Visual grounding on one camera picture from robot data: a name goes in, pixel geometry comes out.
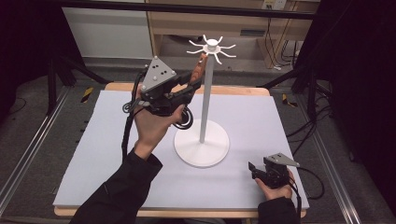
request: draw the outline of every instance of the table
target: table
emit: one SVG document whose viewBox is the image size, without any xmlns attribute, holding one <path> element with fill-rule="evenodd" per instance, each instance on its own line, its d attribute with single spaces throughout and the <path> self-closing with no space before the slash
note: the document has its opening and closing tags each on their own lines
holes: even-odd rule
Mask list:
<svg viewBox="0 0 396 224">
<path fill-rule="evenodd" d="M 106 91 L 130 91 L 134 84 L 132 83 L 110 83 L 106 86 Z M 196 93 L 202 94 L 204 87 Z M 269 96 L 266 89 L 231 87 L 231 86 L 212 86 L 212 94 L 228 95 L 260 95 Z M 55 214 L 62 217 L 71 217 L 75 214 L 77 208 L 70 206 L 55 206 Z M 137 213 L 139 217 L 228 217 L 228 218 L 250 218 L 257 217 L 256 209 L 227 210 L 227 209 L 159 209 L 159 208 L 142 208 Z"/>
</svg>

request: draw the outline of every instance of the wall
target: wall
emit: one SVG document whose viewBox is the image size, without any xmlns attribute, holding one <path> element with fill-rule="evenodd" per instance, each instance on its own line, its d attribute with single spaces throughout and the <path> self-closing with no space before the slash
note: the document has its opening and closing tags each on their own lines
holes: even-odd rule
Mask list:
<svg viewBox="0 0 396 224">
<path fill-rule="evenodd" d="M 65 7 L 64 15 L 84 58 L 152 58 L 146 12 Z"/>
</svg>

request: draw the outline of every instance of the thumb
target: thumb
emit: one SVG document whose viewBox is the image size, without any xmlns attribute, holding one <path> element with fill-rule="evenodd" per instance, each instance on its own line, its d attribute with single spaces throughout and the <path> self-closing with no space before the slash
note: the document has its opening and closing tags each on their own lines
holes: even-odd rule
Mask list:
<svg viewBox="0 0 396 224">
<path fill-rule="evenodd" d="M 267 190 L 268 187 L 262 182 L 259 178 L 254 179 L 257 183 L 257 185 L 262 189 L 262 190 Z"/>
<path fill-rule="evenodd" d="M 180 105 L 175 110 L 175 112 L 170 117 L 171 124 L 176 123 L 176 122 L 181 122 L 181 114 L 183 113 L 184 107 L 185 107 L 184 105 Z"/>
<path fill-rule="evenodd" d="M 140 98 L 142 94 L 142 84 L 137 85 L 137 89 L 136 89 L 136 99 Z"/>
</svg>

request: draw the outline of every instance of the round white base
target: round white base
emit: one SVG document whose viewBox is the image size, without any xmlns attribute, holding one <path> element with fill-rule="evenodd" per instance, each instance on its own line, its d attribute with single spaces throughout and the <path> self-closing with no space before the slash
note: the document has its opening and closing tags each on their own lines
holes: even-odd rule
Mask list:
<svg viewBox="0 0 396 224">
<path fill-rule="evenodd" d="M 175 135 L 177 155 L 186 163 L 200 168 L 221 162 L 230 148 L 230 139 L 216 122 L 208 120 L 205 141 L 200 143 L 201 120 L 195 119 L 188 130 L 178 130 Z"/>
</svg>

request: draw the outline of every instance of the white board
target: white board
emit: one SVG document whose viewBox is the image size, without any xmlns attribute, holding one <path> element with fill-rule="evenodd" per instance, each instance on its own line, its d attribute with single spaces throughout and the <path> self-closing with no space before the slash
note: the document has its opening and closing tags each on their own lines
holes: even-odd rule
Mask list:
<svg viewBox="0 0 396 224">
<path fill-rule="evenodd" d="M 80 206 L 120 166 L 120 144 L 127 114 L 121 110 L 129 102 L 127 91 L 102 91 L 92 118 L 64 175 L 54 205 Z M 195 119 L 202 113 L 203 95 L 196 94 L 189 105 Z M 264 156 L 278 152 L 292 158 L 273 97 L 211 95 L 208 118 L 224 128 L 230 150 L 217 165 L 196 168 L 182 161 L 175 149 L 177 128 L 171 127 L 154 150 L 163 168 L 151 184 L 146 208 L 252 209 L 265 201 L 251 179 L 248 162 L 263 167 Z M 137 139 L 133 126 L 129 148 Z M 294 174 L 302 197 L 309 207 L 296 168 Z"/>
</svg>

